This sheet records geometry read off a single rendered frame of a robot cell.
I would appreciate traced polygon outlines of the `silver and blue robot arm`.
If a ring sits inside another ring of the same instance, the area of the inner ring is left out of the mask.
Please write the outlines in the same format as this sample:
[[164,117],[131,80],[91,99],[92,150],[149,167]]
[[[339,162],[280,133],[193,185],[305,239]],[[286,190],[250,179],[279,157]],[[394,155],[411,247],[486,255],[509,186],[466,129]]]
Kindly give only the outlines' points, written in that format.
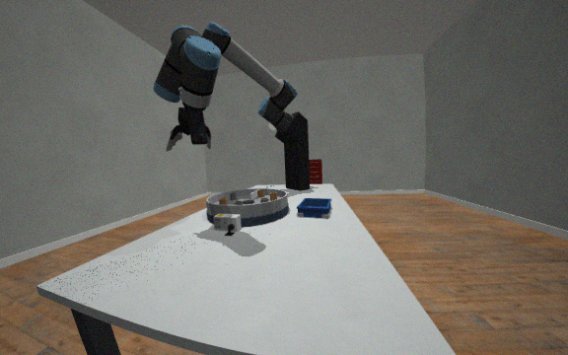
[[[191,107],[209,107],[222,55],[270,93],[270,98],[265,98],[259,106],[258,113],[283,133],[294,119],[284,109],[295,99],[296,90],[287,80],[273,76],[229,35],[214,22],[208,24],[202,35],[189,26],[175,28],[172,45],[154,82],[155,93],[172,103],[182,100]],[[186,113],[191,143],[206,144],[203,111],[187,109]]]

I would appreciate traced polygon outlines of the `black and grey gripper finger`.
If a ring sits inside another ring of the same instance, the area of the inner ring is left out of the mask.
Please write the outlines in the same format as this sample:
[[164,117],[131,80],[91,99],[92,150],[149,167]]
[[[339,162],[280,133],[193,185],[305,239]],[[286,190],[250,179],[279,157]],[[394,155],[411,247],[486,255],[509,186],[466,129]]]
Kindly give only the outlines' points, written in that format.
[[167,145],[167,151],[172,150],[172,147],[176,145],[177,141],[179,141],[182,138],[182,128],[183,126],[177,125],[174,130],[171,131],[170,133],[170,139]]
[[207,133],[207,136],[208,136],[208,142],[206,144],[207,144],[208,148],[211,149],[211,133],[210,133],[209,128],[206,125],[205,125],[205,128],[206,128],[206,133]]

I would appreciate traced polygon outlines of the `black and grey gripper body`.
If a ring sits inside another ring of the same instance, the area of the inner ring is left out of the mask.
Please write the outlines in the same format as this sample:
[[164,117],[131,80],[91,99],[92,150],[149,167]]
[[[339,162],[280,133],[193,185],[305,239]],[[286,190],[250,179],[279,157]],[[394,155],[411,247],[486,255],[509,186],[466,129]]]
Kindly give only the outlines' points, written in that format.
[[181,125],[183,126],[182,132],[184,134],[190,135],[188,121],[187,121],[187,113],[186,113],[187,109],[194,110],[194,111],[203,111],[203,110],[206,109],[206,107],[205,108],[192,107],[192,106],[188,106],[184,102],[182,102],[182,104],[184,105],[184,107],[178,108],[178,123],[181,123]]

